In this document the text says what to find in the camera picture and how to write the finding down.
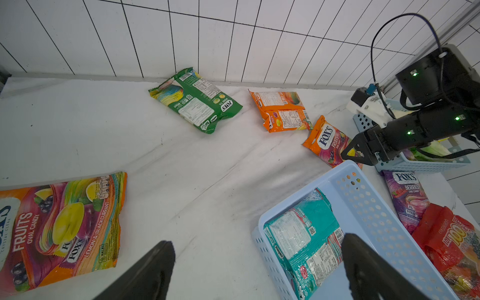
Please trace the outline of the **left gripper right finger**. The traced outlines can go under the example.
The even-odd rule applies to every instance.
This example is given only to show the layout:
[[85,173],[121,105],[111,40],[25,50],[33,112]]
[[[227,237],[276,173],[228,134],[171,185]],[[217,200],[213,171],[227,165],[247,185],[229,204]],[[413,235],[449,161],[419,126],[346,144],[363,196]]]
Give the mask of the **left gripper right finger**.
[[342,258],[352,298],[355,300],[426,300],[359,236],[347,233],[341,244]]

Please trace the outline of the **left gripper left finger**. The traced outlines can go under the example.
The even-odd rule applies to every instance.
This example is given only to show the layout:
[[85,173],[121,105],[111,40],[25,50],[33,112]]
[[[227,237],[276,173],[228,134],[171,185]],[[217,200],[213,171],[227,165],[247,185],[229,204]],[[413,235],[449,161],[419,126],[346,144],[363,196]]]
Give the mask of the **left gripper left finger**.
[[96,299],[165,300],[175,260],[173,243],[160,241]]

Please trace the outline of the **purple Fox's berries candy bag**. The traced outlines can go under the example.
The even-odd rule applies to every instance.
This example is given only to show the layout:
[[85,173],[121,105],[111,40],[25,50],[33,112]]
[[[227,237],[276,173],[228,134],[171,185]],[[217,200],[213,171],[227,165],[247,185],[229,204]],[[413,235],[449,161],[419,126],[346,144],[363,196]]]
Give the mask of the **purple Fox's berries candy bag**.
[[425,190],[414,172],[381,171],[399,220],[412,234],[430,206]]

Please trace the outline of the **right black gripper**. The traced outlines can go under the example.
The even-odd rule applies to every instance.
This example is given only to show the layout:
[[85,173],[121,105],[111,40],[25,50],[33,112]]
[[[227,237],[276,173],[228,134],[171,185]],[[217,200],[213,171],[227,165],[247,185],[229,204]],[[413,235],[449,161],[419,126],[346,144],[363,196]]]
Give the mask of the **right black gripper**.
[[475,114],[458,108],[424,109],[394,119],[386,127],[372,127],[357,134],[341,152],[341,158],[357,164],[375,166],[379,160],[391,161],[403,150],[415,148],[422,155],[437,160],[477,153],[479,149],[465,149],[439,156],[423,151],[432,141],[461,135],[474,140],[480,131],[480,120]]

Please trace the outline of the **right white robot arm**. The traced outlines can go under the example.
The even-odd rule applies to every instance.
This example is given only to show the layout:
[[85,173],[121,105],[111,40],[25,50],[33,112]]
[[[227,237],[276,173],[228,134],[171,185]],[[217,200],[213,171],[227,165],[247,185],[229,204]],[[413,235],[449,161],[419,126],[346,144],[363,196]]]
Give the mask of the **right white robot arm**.
[[480,76],[456,46],[447,44],[431,52],[397,73],[396,79],[407,115],[393,114],[378,85],[357,89],[347,107],[361,119],[359,134],[342,151],[342,159],[374,166],[411,149],[434,160],[479,151],[449,155],[426,151],[433,141],[457,135],[480,143]]

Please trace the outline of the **orange Fox's fruits candy bag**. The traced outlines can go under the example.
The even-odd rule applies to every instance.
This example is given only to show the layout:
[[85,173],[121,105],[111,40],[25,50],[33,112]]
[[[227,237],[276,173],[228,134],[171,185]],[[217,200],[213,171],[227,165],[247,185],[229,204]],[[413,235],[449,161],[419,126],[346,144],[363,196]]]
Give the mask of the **orange Fox's fruits candy bag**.
[[344,162],[341,153],[350,144],[351,138],[326,121],[322,115],[316,121],[303,146],[312,151],[327,165],[335,168]]

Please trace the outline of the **teal candy bag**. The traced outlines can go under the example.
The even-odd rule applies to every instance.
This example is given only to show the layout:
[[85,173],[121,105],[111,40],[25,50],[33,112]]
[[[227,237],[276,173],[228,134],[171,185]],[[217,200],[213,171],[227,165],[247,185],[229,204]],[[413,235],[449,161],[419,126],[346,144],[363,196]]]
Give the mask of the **teal candy bag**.
[[343,262],[344,232],[318,188],[263,226],[297,299],[308,300]]

